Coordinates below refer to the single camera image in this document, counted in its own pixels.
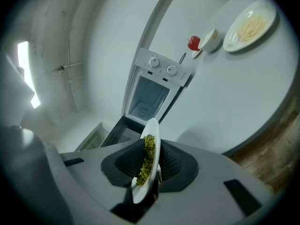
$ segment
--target wooden floor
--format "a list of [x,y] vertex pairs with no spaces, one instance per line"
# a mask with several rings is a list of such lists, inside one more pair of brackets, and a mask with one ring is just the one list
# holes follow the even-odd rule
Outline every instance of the wooden floor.
[[293,97],[280,118],[230,158],[279,192],[292,179],[300,154],[300,115]]

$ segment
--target green peas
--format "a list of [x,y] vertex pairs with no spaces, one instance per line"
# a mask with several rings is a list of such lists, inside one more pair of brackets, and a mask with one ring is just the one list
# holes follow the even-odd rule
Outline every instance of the green peas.
[[142,167],[140,168],[140,172],[136,177],[136,184],[138,186],[142,186],[149,177],[151,172],[153,158],[155,154],[155,141],[154,136],[147,135],[144,137],[145,140],[145,158]]

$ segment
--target white table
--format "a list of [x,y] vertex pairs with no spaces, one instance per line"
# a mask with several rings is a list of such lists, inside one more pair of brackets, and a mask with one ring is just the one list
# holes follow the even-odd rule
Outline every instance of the white table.
[[[203,26],[223,38],[235,18],[256,0],[230,0]],[[216,153],[233,151],[260,134],[282,106],[296,75],[298,40],[278,10],[274,26],[259,41],[236,53],[222,47],[203,52],[195,75],[161,123],[162,139]]]

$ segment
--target white bowl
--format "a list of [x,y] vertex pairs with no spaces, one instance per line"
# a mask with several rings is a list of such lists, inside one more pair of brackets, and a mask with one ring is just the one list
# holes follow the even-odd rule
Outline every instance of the white bowl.
[[140,203],[149,193],[154,183],[156,173],[158,172],[158,161],[159,161],[159,154],[160,154],[160,133],[159,133],[159,124],[155,118],[152,118],[148,121],[148,123],[146,124],[142,132],[141,138],[144,138],[144,136],[147,136],[148,134],[154,136],[154,142],[155,142],[154,160],[149,174],[149,178],[145,181],[144,185],[137,186],[136,177],[134,177],[131,182],[133,203],[135,204]]
[[220,32],[214,25],[210,26],[203,34],[198,48],[205,52],[211,52],[215,50],[221,42]]

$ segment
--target light fixture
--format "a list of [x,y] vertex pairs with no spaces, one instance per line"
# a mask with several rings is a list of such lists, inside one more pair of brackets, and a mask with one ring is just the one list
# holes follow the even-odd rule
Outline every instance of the light fixture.
[[19,59],[19,66],[24,69],[24,81],[34,91],[34,96],[30,102],[31,102],[31,105],[33,106],[33,108],[36,108],[41,103],[38,99],[36,90],[33,86],[31,73],[30,73],[30,69],[29,69],[28,42],[23,42],[23,43],[18,44],[18,59]]

